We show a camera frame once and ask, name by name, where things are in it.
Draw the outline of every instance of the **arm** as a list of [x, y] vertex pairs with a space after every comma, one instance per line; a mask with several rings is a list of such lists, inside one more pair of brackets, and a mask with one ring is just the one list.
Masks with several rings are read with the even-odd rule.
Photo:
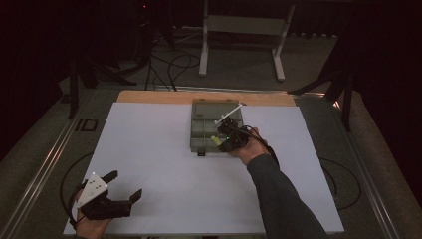
[[[258, 135], [258, 130], [255, 128], [251, 133]], [[230, 154], [239, 157], [252, 176], [268, 238], [327, 238], [318, 220], [260, 142], [251, 138], [244, 148]]]

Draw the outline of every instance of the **metal frame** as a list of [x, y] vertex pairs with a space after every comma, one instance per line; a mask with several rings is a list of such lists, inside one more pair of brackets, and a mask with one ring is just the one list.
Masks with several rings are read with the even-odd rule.
[[204, 0], [204, 21], [203, 21], [203, 39], [202, 53], [199, 64], [199, 76], [207, 75], [208, 66], [208, 31], [221, 31], [232, 33], [250, 33], [250, 34], [266, 34], [280, 36], [279, 45], [272, 50], [274, 66], [276, 68], [277, 80], [283, 82], [286, 79], [283, 70], [280, 53], [286, 41], [295, 5], [289, 7], [286, 19], [271, 18], [243, 18], [231, 16], [208, 15], [208, 0]]

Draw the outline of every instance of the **white paper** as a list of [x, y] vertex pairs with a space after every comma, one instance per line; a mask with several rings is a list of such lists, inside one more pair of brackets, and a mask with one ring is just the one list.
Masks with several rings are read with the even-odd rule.
[[[326, 232], [343, 227], [299, 108], [241, 109], [275, 150], [281, 169]], [[255, 186], [238, 158], [198, 157], [190, 151], [190, 105], [113, 104], [87, 170], [118, 170], [111, 200], [142, 188], [131, 216], [115, 219], [108, 234], [205, 235], [265, 233]], [[73, 234], [70, 225], [65, 234]]]

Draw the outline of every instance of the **human hand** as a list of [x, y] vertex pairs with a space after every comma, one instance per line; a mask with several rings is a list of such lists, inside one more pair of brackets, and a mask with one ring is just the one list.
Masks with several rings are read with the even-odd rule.
[[[77, 195], [75, 196], [75, 200], [78, 201], [82, 194], [82, 190], [80, 190]], [[105, 220], [90, 220], [85, 217], [84, 213], [82, 213], [81, 209], [78, 209], [78, 217], [77, 217], [77, 236], [85, 237], [87, 239], [100, 239], [103, 237], [106, 228], [108, 227], [109, 223], [112, 219], [105, 219]]]
[[[259, 137], [259, 132], [256, 127], [249, 130], [249, 132], [256, 137]], [[269, 152], [265, 146], [253, 137], [249, 139], [246, 146], [229, 152], [230, 155], [239, 157], [245, 165], [248, 165], [248, 163], [255, 157], [267, 153]]]

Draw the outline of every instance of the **gray sleeve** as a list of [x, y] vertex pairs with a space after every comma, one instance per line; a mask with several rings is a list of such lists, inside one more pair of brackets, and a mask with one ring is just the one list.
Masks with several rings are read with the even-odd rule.
[[257, 188], [268, 238], [328, 238], [317, 218], [268, 154], [251, 160], [247, 169]]

